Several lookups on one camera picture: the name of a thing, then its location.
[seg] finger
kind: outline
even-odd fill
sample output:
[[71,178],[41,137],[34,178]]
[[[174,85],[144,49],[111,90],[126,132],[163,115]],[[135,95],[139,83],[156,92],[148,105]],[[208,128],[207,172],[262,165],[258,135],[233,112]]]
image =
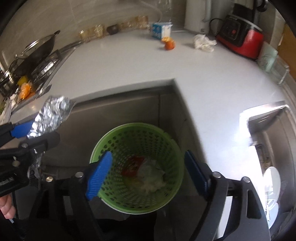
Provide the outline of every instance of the finger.
[[11,205],[12,205],[12,199],[11,199],[11,196],[8,195],[6,204],[0,208],[3,215],[6,215],[8,213],[9,209],[11,208]]
[[4,217],[6,219],[12,219],[12,218],[14,218],[14,216],[15,216],[15,207],[11,206],[8,213],[6,215],[4,215]]
[[7,197],[8,197],[8,195],[0,197],[0,208],[6,204]]

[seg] white appliance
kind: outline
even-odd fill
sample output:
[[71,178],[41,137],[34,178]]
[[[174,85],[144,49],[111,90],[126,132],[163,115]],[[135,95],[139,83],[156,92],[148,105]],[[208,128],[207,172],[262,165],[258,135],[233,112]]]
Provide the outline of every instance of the white appliance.
[[[209,23],[213,18],[224,20],[231,12],[236,0],[187,0],[184,28],[193,33],[208,34]],[[213,32],[217,32],[221,23],[213,21]]]

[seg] metal bolt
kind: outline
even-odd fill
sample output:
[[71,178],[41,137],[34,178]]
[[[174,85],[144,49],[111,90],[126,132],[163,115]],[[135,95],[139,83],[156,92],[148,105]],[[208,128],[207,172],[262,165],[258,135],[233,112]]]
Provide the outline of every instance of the metal bolt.
[[12,162],[12,165],[13,165],[14,167],[18,167],[18,166],[20,165],[20,162],[17,161],[17,160],[14,160],[14,161]]
[[83,177],[83,175],[84,175],[83,172],[77,172],[77,173],[75,174],[75,177],[80,178],[80,177]]
[[213,172],[213,177],[220,178],[221,177],[221,173],[219,173],[219,172]]
[[251,179],[248,177],[243,177],[242,180],[246,183],[249,183],[251,181]]
[[53,180],[54,180],[53,177],[47,177],[47,178],[46,178],[46,182],[48,182],[48,183],[52,182]]

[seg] crumpled plastic wrap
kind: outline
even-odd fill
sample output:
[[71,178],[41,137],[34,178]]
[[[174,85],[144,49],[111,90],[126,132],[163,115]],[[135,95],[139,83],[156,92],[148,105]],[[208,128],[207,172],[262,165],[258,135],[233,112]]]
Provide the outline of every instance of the crumpled plastic wrap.
[[65,121],[75,102],[64,96],[50,96],[44,103],[27,134],[29,139],[53,132]]
[[195,49],[201,49],[205,52],[213,52],[213,46],[217,44],[217,41],[210,40],[205,34],[198,34],[194,36],[193,43]]

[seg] perforated plastic basket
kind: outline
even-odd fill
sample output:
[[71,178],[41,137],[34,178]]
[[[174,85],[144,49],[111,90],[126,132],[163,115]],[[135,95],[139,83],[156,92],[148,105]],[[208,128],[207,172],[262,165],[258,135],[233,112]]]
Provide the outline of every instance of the perforated plastic basket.
[[[130,214],[153,212],[165,206],[179,190],[184,175],[183,155],[162,129],[145,123],[118,126],[100,139],[90,162],[98,161],[105,150],[112,152],[113,165],[98,196],[111,208]],[[148,195],[127,187],[121,171],[132,155],[157,160],[165,171],[165,187]]]

